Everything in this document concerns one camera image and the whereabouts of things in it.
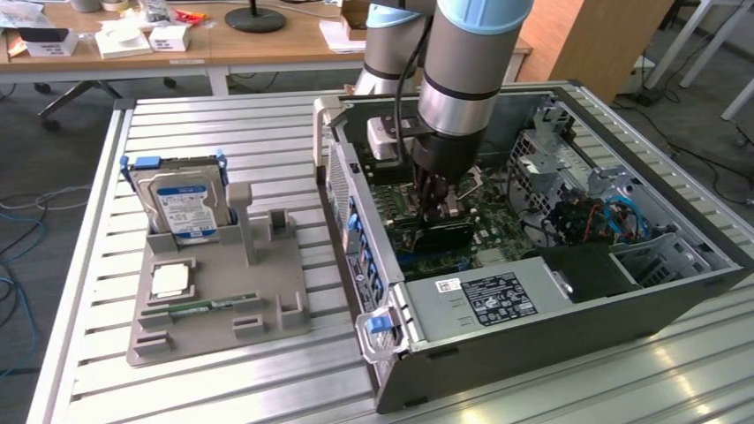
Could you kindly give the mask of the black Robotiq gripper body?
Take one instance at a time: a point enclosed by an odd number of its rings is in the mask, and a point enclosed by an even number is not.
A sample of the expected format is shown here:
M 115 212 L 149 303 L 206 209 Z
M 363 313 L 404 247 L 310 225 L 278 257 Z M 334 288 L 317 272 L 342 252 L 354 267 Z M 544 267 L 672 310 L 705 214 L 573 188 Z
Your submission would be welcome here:
M 457 184 L 477 161 L 485 133 L 452 136 L 442 132 L 430 132 L 418 135 L 416 139 L 412 159 L 417 182 L 440 178 L 449 184 Z

